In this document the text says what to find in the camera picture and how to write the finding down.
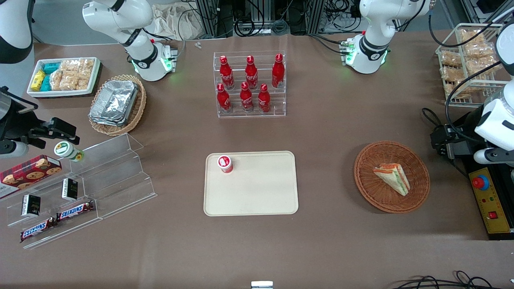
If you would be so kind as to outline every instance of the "yellow snack package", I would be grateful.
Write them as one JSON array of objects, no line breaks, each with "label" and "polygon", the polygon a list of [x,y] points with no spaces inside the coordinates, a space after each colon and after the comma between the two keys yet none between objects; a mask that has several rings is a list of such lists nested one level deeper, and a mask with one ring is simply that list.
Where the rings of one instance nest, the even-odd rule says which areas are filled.
[{"label": "yellow snack package", "polygon": [[38,92],[41,89],[41,84],[43,84],[43,80],[45,79],[45,76],[46,76],[46,74],[42,70],[39,70],[35,74],[34,79],[32,80],[32,83],[30,84],[30,89],[35,92]]}]

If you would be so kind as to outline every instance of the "brown table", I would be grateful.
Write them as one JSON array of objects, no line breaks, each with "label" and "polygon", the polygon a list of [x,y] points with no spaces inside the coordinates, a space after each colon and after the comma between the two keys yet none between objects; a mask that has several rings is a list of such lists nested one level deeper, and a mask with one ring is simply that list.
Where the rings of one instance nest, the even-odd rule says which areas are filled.
[{"label": "brown table", "polygon": [[[273,280],[276,288],[386,289],[419,275],[453,280],[457,269],[511,286],[513,243],[486,241],[469,181],[430,147],[433,127],[420,109],[442,116],[443,89],[428,33],[398,33],[372,75],[341,66],[308,37],[201,43],[201,50],[187,44],[176,73],[144,83],[148,102],[131,134],[145,146],[142,165],[159,196],[34,250],[0,227],[2,287],[248,288],[252,280]],[[101,82],[134,74],[121,45],[35,48],[36,59],[98,57]],[[219,120],[213,53],[278,48],[288,54],[287,117]],[[41,100],[37,113],[76,125],[79,147],[87,148],[109,138],[89,125],[90,102]],[[399,141],[426,163],[431,192],[418,210],[383,213],[357,190],[355,157],[379,140]],[[51,155],[56,143],[29,154]],[[268,150],[296,156],[298,212],[206,216],[207,155]],[[0,169],[23,160],[2,160]]]}]

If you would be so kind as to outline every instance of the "acrylic bottle rack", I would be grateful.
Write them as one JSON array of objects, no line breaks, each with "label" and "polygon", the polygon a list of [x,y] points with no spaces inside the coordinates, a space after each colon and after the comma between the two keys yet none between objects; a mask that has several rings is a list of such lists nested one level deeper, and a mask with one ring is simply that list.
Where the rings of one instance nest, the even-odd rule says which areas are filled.
[{"label": "acrylic bottle rack", "polygon": [[[6,211],[5,225],[12,233],[9,240],[19,242],[21,231],[44,222],[51,216],[55,218],[58,212],[94,201],[95,210],[65,219],[57,226],[20,244],[25,249],[35,248],[157,196],[152,180],[143,172],[136,153],[142,148],[129,134],[117,136],[85,149],[84,159],[80,162],[60,159],[61,173],[2,199],[0,210]],[[76,201],[70,202],[61,198],[62,180],[65,178],[79,183]],[[26,194],[41,197],[39,216],[20,216],[22,198]]]},{"label": "acrylic bottle rack", "polygon": [[[275,55],[281,53],[284,55],[285,73],[284,73],[284,87],[274,88],[271,86],[271,69],[275,63]],[[258,70],[259,84],[257,89],[252,91],[252,102],[253,112],[247,113],[243,110],[241,105],[241,83],[246,81],[245,68],[246,68],[246,57],[252,55],[254,58],[255,66]],[[223,114],[221,108],[216,99],[217,90],[216,85],[222,82],[222,78],[219,74],[219,68],[221,66],[219,62],[220,56],[226,56],[230,67],[232,67],[232,73],[234,74],[235,86],[232,90],[227,90],[230,96],[230,103],[232,104],[232,112],[229,114]],[[237,118],[237,117],[283,117],[286,115],[286,88],[287,88],[287,61],[286,54],[283,50],[271,50],[271,51],[241,51],[241,52],[215,52],[213,61],[214,70],[214,100],[216,103],[216,111],[219,118]],[[271,97],[271,110],[262,114],[259,111],[259,101],[257,99],[259,95],[259,89],[261,84],[266,83],[268,85],[268,92]]]}]

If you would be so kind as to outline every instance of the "coca-cola bottle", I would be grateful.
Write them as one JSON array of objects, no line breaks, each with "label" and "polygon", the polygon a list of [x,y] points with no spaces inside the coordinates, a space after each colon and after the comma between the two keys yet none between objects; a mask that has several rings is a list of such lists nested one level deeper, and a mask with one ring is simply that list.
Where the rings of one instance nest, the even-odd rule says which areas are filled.
[{"label": "coca-cola bottle", "polygon": [[284,67],[284,56],[282,54],[275,55],[275,64],[271,69],[271,85],[275,88],[283,88],[284,87],[284,73],[286,68]]},{"label": "coca-cola bottle", "polygon": [[219,68],[219,74],[222,76],[223,84],[225,88],[230,90],[234,88],[234,74],[232,73],[232,67],[228,64],[226,56],[220,56],[219,62],[221,67]]},{"label": "coca-cola bottle", "polygon": [[270,96],[266,83],[261,84],[261,92],[259,92],[259,110],[261,113],[269,113]]},{"label": "coca-cola bottle", "polygon": [[253,112],[253,103],[252,103],[252,92],[248,89],[248,82],[243,81],[241,83],[241,104],[243,105],[243,110],[245,112],[251,113]]},{"label": "coca-cola bottle", "polygon": [[232,112],[232,105],[230,104],[230,99],[228,92],[225,91],[225,87],[223,84],[218,84],[217,86],[218,90],[218,103],[219,108],[221,109],[221,113],[223,114],[229,114]]},{"label": "coca-cola bottle", "polygon": [[251,90],[257,88],[257,67],[254,64],[253,56],[246,57],[246,82]]}]

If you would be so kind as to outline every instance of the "blue snack package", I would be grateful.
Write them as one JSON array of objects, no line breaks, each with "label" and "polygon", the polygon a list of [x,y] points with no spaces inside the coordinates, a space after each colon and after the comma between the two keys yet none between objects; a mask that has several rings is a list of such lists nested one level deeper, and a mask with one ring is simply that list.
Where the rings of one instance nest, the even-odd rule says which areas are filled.
[{"label": "blue snack package", "polygon": [[43,83],[41,84],[41,92],[50,92],[52,91],[52,87],[50,86],[50,75],[45,76],[43,79]]},{"label": "blue snack package", "polygon": [[61,64],[59,62],[54,62],[54,63],[47,63],[43,66],[43,72],[45,74],[51,74],[52,72],[56,71],[57,69],[59,69],[59,66]]}]

